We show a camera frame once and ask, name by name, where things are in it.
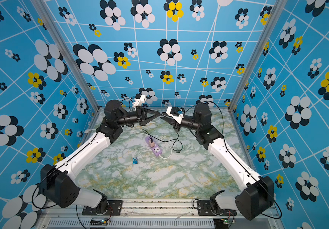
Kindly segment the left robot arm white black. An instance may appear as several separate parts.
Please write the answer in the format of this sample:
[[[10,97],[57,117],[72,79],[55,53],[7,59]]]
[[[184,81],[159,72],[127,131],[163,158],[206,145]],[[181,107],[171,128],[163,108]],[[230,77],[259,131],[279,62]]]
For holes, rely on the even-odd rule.
[[[105,148],[122,134],[123,126],[144,126],[160,116],[160,112],[136,106],[126,111],[118,100],[109,101],[104,108],[104,118],[95,133],[76,151],[55,165],[41,169],[39,192],[61,208],[71,205],[86,206],[96,214],[104,214],[108,208],[107,196],[97,190],[88,190],[75,184],[77,175]]]

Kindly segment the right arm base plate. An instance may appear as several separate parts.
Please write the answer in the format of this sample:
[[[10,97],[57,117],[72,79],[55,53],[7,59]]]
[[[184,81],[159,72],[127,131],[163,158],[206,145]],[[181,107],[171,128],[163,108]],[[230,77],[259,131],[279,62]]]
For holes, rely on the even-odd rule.
[[[215,202],[211,200],[199,200],[194,199],[192,206],[198,211],[199,216],[226,216],[232,217],[237,215],[236,210],[223,210],[216,205]]]

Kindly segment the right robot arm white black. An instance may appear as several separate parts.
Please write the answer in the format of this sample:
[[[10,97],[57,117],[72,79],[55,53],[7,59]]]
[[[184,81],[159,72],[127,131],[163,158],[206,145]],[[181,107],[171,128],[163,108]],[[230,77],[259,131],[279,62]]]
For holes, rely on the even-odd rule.
[[[225,210],[236,210],[247,220],[253,220],[274,205],[273,181],[260,176],[234,152],[212,125],[211,117],[207,104],[197,104],[192,116],[182,108],[168,107],[161,118],[177,132],[181,128],[193,131],[198,143],[221,162],[238,185],[241,191],[238,195],[228,195],[222,190],[210,197],[212,212],[221,215]]]

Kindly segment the pink usb charger cube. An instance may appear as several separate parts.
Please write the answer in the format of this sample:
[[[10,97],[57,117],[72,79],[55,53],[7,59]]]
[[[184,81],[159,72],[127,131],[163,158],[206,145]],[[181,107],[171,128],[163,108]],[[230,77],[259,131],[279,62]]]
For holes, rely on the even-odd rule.
[[[151,147],[153,147],[155,145],[155,142],[153,141],[152,137],[149,137],[148,143]]]

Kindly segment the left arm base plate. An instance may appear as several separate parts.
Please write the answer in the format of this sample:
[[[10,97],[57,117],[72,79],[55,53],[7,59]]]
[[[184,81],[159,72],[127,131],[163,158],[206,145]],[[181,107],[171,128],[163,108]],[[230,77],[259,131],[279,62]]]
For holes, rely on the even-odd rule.
[[[123,208],[122,200],[107,200],[106,203],[100,203],[98,207],[91,208],[84,206],[82,215],[84,216],[120,216]]]

